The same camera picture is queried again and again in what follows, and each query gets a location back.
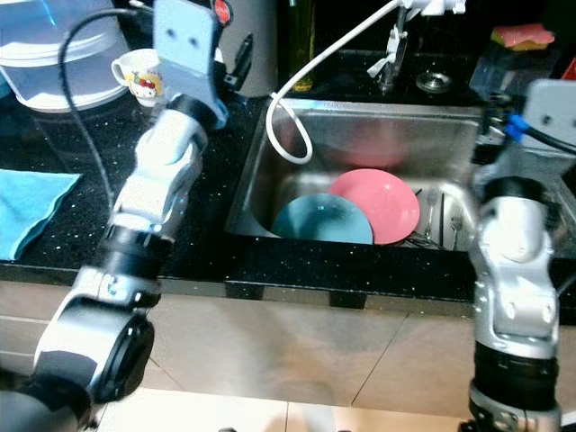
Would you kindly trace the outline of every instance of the black cable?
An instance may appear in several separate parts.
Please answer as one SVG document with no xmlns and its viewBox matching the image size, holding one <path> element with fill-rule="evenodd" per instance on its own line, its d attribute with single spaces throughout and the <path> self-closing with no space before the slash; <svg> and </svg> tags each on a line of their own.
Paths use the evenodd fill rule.
<svg viewBox="0 0 576 432">
<path fill-rule="evenodd" d="M 529 137 L 534 138 L 535 140 L 543 142 L 547 146 L 554 147 L 555 149 L 559 149 L 561 151 L 565 151 L 566 153 L 570 153 L 571 155 L 576 155 L 576 148 L 572 144 L 551 137 L 550 135 L 543 133 L 540 130 L 536 130 L 533 127 L 529 127 L 526 130 L 525 134 L 528 135 Z"/>
<path fill-rule="evenodd" d="M 564 291 L 570 288 L 574 283 L 576 283 L 576 273 L 568 276 L 566 280 L 562 282 L 562 285 L 558 287 L 558 297 L 560 297 Z"/>
<path fill-rule="evenodd" d="M 72 94 L 70 92 L 70 86 L 68 82 L 68 74 L 66 71 L 66 61 L 65 61 L 66 52 L 68 50 L 70 42 L 72 42 L 72 40 L 78 34 L 78 32 L 80 32 L 89 23 L 111 16 L 128 16 L 134 18 L 138 14 L 139 14 L 138 11 L 131 9 L 103 9 L 98 12 L 90 13 L 86 18 L 75 24 L 74 27 L 72 27 L 69 31 L 67 31 L 64 37 L 64 42 L 60 45 L 60 48 L 58 50 L 58 78 L 60 81 L 60 85 L 62 86 L 62 92 L 64 93 L 64 97 L 66 97 L 66 101 L 68 103 L 68 106 L 70 107 L 72 117 L 74 118 L 74 121 L 76 122 L 78 128 L 82 132 L 82 135 L 84 135 L 84 138 L 88 143 L 88 147 L 92 152 L 92 156 L 94 157 L 94 161 L 98 166 L 98 171 L 103 181 L 104 190 L 106 191 L 108 210 L 110 212 L 112 211 L 113 208 L 114 194 L 112 188 L 110 187 L 108 173 L 106 172 L 106 168 L 104 167 L 102 158 L 98 153 L 98 148 L 96 147 L 94 140 L 90 136 L 90 133 L 88 132 L 88 129 L 86 128 L 86 125 L 82 120 L 82 117 L 80 117 L 80 112 L 78 111 L 76 105 L 74 104 L 74 100 L 72 99 Z"/>
</svg>

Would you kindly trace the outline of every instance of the white container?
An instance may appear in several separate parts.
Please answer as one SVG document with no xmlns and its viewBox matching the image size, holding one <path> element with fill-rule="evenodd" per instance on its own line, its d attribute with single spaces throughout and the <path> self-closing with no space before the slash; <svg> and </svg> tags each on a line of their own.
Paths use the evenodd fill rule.
<svg viewBox="0 0 576 432">
<path fill-rule="evenodd" d="M 66 64 L 73 100 L 80 110 L 106 104 L 127 90 L 110 70 L 112 61 L 128 51 L 122 36 L 110 48 Z M 58 65 L 44 67 L 0 66 L 0 72 L 18 101 L 42 113 L 67 113 L 68 103 L 59 83 Z"/>
<path fill-rule="evenodd" d="M 0 0 L 0 65 L 32 68 L 56 64 L 65 33 L 82 17 L 113 7 L 110 0 Z M 115 18 L 88 24 L 67 51 L 67 61 L 89 57 L 117 40 Z"/>
</svg>

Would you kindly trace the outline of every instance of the mug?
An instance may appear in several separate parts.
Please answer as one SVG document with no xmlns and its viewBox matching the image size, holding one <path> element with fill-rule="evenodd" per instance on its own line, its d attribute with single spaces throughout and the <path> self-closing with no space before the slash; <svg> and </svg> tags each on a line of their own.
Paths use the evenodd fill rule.
<svg viewBox="0 0 576 432">
<path fill-rule="evenodd" d="M 155 50 L 136 49 L 113 61 L 111 68 L 116 81 L 127 86 L 141 105 L 152 107 L 163 95 L 159 65 Z"/>
</svg>

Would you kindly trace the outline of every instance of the wire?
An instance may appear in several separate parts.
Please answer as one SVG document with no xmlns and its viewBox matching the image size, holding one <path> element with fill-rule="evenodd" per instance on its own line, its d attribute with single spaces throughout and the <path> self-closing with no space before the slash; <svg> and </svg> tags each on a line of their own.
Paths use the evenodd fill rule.
<svg viewBox="0 0 576 432">
<path fill-rule="evenodd" d="M 543 133 L 540 130 L 536 130 L 533 127 L 529 127 L 525 134 L 534 138 L 535 140 L 543 142 L 547 146 L 554 147 L 555 149 L 570 153 L 571 155 L 576 155 L 576 148 L 572 144 L 555 137 L 551 137 L 550 135 Z"/>
<path fill-rule="evenodd" d="M 576 273 L 572 274 L 571 276 L 568 276 L 566 280 L 562 282 L 562 285 L 558 287 L 558 297 L 560 297 L 564 293 L 564 291 L 570 288 L 574 283 L 576 283 Z"/>
<path fill-rule="evenodd" d="M 296 83 L 298 83 L 298 81 L 300 81 L 302 78 L 308 75 L 308 73 L 310 73 L 317 65 L 319 65 L 325 59 L 327 59 L 330 55 L 334 54 L 334 52 L 342 48 L 344 45 L 349 43 L 358 34 L 363 32 L 368 27 L 370 27 L 378 20 L 380 20 L 382 17 L 384 17 L 386 14 L 394 10 L 394 8 L 396 8 L 399 4 L 400 0 L 391 0 L 385 6 L 378 9 L 375 13 L 370 15 L 364 21 L 360 22 L 354 29 L 349 31 L 342 38 L 340 38 L 332 45 L 327 47 L 324 51 L 322 51 L 322 53 L 320 53 L 317 57 L 311 60 L 310 63 L 306 64 L 302 69 L 296 72 L 296 74 L 292 78 L 290 78 L 288 82 L 284 84 L 283 87 L 277 93 L 271 94 L 272 102 L 270 103 L 270 106 L 268 106 L 268 111 L 266 112 L 266 122 L 265 122 L 266 132 L 268 134 L 268 139 L 270 140 L 270 143 L 281 157 L 297 165 L 304 165 L 308 163 L 312 158 L 312 142 L 310 136 L 308 135 L 308 132 L 306 131 L 302 122 L 298 119 L 294 111 L 292 111 L 292 109 L 290 109 L 288 106 L 282 104 L 282 98 L 286 96 L 286 94 L 290 91 L 290 89 L 292 89 L 292 87 L 294 87 L 294 85 L 296 85 Z M 304 140 L 304 145 L 306 146 L 306 154 L 303 157 L 296 157 L 288 153 L 285 150 L 285 148 L 282 147 L 282 145 L 278 141 L 278 138 L 274 134 L 272 119 L 274 116 L 276 106 L 278 105 L 280 105 L 280 107 L 283 108 L 296 123 L 296 127 L 298 128 L 298 131 L 300 132 L 302 139 Z"/>
<path fill-rule="evenodd" d="M 70 91 L 70 85 L 68 82 L 68 73 L 66 71 L 66 52 L 68 50 L 68 46 L 74 39 L 74 37 L 80 32 L 84 27 L 86 27 L 89 23 L 94 21 L 100 20 L 102 18 L 110 17 L 110 16 L 129 16 L 135 17 L 138 15 L 137 11 L 133 11 L 130 9 L 103 9 L 98 12 L 94 12 L 89 14 L 86 18 L 82 21 L 78 22 L 74 25 L 69 31 L 67 31 L 66 35 L 64 36 L 64 41 L 60 45 L 58 50 L 58 78 L 60 80 L 60 85 L 62 86 L 62 93 L 64 93 L 64 97 L 66 98 L 66 102 L 70 107 L 70 111 L 72 113 L 72 118 L 76 122 L 78 128 L 82 132 L 88 147 L 94 157 L 94 161 L 98 166 L 98 172 L 100 173 L 100 177 L 103 181 L 104 190 L 106 192 L 106 198 L 108 202 L 108 210 L 111 212 L 113 209 L 113 201 L 114 201 L 114 194 L 112 188 L 110 187 L 110 181 L 108 179 L 108 173 L 106 172 L 106 168 L 102 162 L 102 158 L 100 157 L 100 153 L 98 153 L 98 148 L 96 147 L 94 140 L 90 136 L 88 129 L 80 116 L 80 112 L 78 111 L 74 100 L 72 99 L 72 93 Z"/>
</svg>

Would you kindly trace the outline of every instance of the blue plate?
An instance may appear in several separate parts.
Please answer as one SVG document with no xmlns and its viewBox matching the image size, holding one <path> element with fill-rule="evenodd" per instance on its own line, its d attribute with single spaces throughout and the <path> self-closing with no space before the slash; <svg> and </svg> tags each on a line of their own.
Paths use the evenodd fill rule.
<svg viewBox="0 0 576 432">
<path fill-rule="evenodd" d="M 301 196 L 288 203 L 272 232 L 288 239 L 338 241 L 372 245 L 372 228 L 355 204 L 330 193 Z"/>
</svg>

